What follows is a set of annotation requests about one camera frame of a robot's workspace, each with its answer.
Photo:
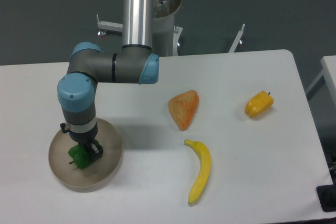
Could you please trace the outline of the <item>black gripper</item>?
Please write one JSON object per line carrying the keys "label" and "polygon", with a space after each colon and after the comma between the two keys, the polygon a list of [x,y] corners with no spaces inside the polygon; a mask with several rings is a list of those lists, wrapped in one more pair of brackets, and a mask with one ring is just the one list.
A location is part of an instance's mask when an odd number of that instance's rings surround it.
{"label": "black gripper", "polygon": [[60,128],[62,133],[68,134],[73,141],[79,144],[84,144],[84,149],[90,162],[95,162],[102,157],[103,147],[97,140],[95,140],[95,137],[98,134],[97,123],[90,130],[84,131],[83,133],[77,133],[70,130],[68,123],[61,123]]}

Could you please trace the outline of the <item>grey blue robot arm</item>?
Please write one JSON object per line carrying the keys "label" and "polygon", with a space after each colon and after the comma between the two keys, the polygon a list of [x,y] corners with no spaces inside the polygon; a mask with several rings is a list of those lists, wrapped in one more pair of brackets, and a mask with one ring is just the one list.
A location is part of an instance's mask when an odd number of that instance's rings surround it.
{"label": "grey blue robot arm", "polygon": [[61,130],[78,143],[78,155],[86,162],[103,156],[95,139],[97,84],[154,84],[159,79],[159,56],[152,49],[153,4],[154,0],[124,0],[121,53],[103,54],[96,44],[79,43],[58,82],[57,97],[66,120]]}

